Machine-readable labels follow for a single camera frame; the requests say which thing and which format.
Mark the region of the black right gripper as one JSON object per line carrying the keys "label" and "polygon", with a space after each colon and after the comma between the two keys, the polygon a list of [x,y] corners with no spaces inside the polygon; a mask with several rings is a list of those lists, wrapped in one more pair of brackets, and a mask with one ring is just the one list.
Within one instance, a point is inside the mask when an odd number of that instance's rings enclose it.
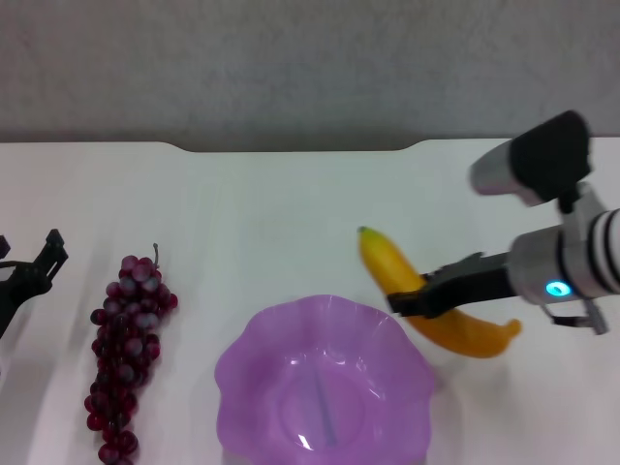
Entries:
{"label": "black right gripper", "polygon": [[477,252],[422,277],[425,285],[420,291],[387,295],[392,313],[438,318],[459,305],[512,297],[507,253]]}

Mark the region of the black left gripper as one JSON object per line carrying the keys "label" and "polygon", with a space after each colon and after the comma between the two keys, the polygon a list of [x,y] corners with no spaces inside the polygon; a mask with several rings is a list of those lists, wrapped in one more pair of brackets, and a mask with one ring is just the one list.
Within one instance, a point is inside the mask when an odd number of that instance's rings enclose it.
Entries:
{"label": "black left gripper", "polygon": [[[51,289],[53,278],[69,258],[64,245],[59,230],[52,229],[32,263],[1,263],[1,335],[24,302]],[[0,235],[0,258],[5,258],[10,250],[6,237]]]}

